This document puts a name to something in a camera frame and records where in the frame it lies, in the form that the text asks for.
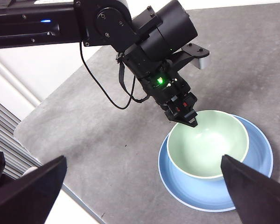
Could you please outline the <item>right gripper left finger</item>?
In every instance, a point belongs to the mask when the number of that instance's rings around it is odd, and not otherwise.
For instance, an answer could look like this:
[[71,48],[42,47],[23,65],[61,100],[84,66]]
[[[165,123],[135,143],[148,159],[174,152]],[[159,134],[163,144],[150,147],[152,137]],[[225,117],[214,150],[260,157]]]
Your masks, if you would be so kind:
[[0,224],[45,223],[67,172],[59,156],[32,172],[0,186]]

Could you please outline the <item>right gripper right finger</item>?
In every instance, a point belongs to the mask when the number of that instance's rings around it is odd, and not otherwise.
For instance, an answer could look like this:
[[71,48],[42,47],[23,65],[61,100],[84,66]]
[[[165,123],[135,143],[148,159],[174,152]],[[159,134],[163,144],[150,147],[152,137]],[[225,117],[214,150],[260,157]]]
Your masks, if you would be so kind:
[[280,183],[225,154],[221,170],[244,224],[280,224]]

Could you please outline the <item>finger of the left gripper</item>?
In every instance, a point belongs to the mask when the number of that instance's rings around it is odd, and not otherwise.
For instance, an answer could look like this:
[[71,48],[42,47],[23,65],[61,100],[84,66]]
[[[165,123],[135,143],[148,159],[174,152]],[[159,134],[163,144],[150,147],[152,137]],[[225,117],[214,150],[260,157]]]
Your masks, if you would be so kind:
[[180,113],[173,113],[169,109],[165,111],[165,115],[167,116],[168,120],[174,122],[182,122],[183,118],[180,116]]
[[191,110],[187,114],[182,115],[181,123],[190,127],[196,127],[198,125],[196,116],[197,116],[196,111]]

